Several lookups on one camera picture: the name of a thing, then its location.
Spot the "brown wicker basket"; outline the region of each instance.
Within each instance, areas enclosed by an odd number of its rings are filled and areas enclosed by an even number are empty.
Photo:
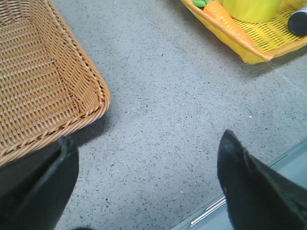
[[[0,165],[100,118],[109,89],[50,0],[0,0]]]

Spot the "toy carrot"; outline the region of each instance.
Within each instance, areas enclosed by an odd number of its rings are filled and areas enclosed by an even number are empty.
[[[198,7],[204,7],[203,11],[205,13],[219,20],[228,29],[236,32],[238,36],[251,44],[253,43],[249,35],[234,21],[234,19],[220,3],[214,0],[193,0],[193,2]]]

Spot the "green leaf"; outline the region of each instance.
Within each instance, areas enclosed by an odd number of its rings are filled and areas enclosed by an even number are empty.
[[[206,5],[210,2],[210,1],[213,1],[213,0],[204,0],[206,2]]]
[[[193,0],[193,3],[197,7],[205,7],[207,5],[205,0]]]

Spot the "yellow cylinder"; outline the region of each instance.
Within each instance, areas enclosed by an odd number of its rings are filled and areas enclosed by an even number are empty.
[[[223,0],[231,16],[249,23],[264,23],[274,18],[282,0]]]

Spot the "speckled floor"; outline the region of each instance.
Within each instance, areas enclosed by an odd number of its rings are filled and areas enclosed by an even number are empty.
[[[226,128],[264,162],[307,137],[307,48],[250,66],[178,0],[55,4],[113,96],[72,135],[80,173],[57,230],[169,229],[221,194]]]

